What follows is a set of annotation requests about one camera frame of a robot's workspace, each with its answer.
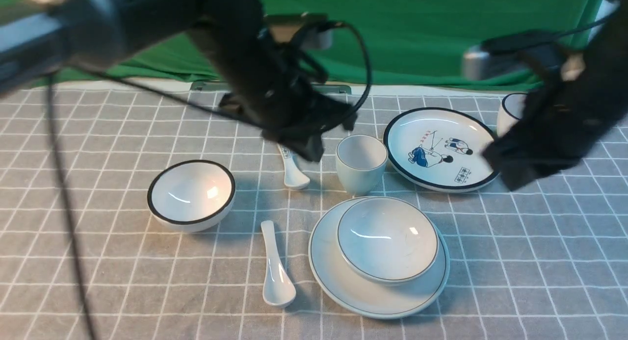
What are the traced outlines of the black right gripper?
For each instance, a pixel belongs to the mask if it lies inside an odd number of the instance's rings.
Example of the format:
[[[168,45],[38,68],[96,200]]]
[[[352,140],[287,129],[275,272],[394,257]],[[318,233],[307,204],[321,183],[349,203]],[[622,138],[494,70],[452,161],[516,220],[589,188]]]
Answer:
[[[614,88],[566,81],[528,94],[520,121],[483,157],[507,190],[573,168],[614,125]]]

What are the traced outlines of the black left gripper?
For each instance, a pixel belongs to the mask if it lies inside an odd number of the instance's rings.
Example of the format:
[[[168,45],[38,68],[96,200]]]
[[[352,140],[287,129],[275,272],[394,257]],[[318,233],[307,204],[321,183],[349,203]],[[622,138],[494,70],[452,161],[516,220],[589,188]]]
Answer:
[[[306,161],[321,161],[324,133],[354,129],[357,106],[315,90],[311,80],[324,81],[327,72],[301,50],[220,54],[218,72],[232,90],[220,112],[260,128],[265,140]]]

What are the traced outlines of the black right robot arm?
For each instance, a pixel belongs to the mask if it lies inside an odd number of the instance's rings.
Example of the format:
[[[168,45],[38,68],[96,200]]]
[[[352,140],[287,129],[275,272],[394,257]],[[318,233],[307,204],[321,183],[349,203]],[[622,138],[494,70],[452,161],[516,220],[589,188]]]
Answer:
[[[627,0],[583,49],[545,30],[485,40],[480,49],[541,79],[525,97],[520,120],[483,152],[509,191],[578,165],[627,115]]]

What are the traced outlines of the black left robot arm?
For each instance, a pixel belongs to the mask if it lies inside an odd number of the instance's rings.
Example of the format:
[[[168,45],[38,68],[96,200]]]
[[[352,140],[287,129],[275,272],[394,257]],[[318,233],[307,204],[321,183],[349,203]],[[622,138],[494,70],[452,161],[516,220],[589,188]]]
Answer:
[[[322,135],[352,131],[360,103],[316,91],[326,74],[300,46],[311,29],[346,26],[318,21],[279,43],[261,0],[24,0],[1,9],[1,94],[65,67],[110,79],[111,67],[185,33],[231,89],[205,112],[319,162]]]

